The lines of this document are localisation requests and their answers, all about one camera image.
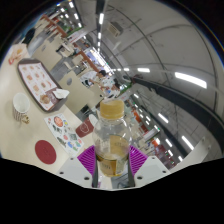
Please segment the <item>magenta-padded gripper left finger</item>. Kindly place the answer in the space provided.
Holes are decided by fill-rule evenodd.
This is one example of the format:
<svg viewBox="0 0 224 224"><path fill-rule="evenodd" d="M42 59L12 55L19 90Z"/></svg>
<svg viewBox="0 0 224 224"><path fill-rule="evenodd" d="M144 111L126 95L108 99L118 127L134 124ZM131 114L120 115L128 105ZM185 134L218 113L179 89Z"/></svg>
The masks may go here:
<svg viewBox="0 0 224 224"><path fill-rule="evenodd" d="M98 168L95 149L90 146L79 156L69 158L58 170L57 175L84 188L98 186Z"/></svg>

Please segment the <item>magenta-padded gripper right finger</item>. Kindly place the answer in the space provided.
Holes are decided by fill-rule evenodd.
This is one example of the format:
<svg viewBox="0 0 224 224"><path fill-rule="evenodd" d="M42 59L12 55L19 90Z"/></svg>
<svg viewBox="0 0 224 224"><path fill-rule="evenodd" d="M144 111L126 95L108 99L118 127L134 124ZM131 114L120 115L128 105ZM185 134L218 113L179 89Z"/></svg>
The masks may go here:
<svg viewBox="0 0 224 224"><path fill-rule="evenodd" d="M147 156L131 146L128 157L130 187L140 188L167 175L167 168L156 156Z"/></svg>

